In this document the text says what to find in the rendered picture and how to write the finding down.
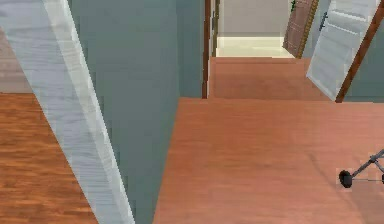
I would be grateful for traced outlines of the brown room door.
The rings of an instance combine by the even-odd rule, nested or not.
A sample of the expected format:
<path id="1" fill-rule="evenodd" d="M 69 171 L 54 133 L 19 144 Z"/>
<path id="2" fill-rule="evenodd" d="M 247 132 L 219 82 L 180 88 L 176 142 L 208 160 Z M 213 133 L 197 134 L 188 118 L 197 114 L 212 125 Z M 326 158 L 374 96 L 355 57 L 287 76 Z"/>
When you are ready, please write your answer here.
<path id="1" fill-rule="evenodd" d="M 282 47 L 300 59 L 308 39 L 319 0 L 296 0 L 287 24 Z"/>

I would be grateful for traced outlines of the white panelled room door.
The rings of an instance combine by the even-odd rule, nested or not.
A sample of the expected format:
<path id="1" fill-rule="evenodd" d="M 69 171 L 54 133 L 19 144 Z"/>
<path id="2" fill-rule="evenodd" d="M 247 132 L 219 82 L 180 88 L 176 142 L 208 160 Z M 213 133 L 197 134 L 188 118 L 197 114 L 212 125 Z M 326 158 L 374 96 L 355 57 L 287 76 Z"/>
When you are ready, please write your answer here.
<path id="1" fill-rule="evenodd" d="M 331 101 L 384 103 L 384 0 L 332 0 L 307 77 Z"/>

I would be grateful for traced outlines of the grey stand with black wheels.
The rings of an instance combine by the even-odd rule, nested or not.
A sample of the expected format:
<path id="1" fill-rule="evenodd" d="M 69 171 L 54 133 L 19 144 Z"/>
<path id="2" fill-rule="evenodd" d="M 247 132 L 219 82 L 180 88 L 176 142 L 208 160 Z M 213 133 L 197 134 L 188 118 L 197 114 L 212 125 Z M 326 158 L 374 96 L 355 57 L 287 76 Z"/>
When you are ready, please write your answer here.
<path id="1" fill-rule="evenodd" d="M 380 159 L 384 159 L 384 149 L 381 149 L 376 154 L 370 155 L 369 159 L 363 163 L 357 170 L 355 170 L 353 173 L 350 173 L 347 170 L 342 170 L 339 175 L 338 179 L 340 184 L 348 189 L 352 187 L 353 181 L 356 180 L 357 176 L 363 172 L 366 168 L 368 168 L 370 165 L 374 164 L 382 173 L 380 182 L 384 184 L 384 166 L 382 166 L 379 162 Z"/>

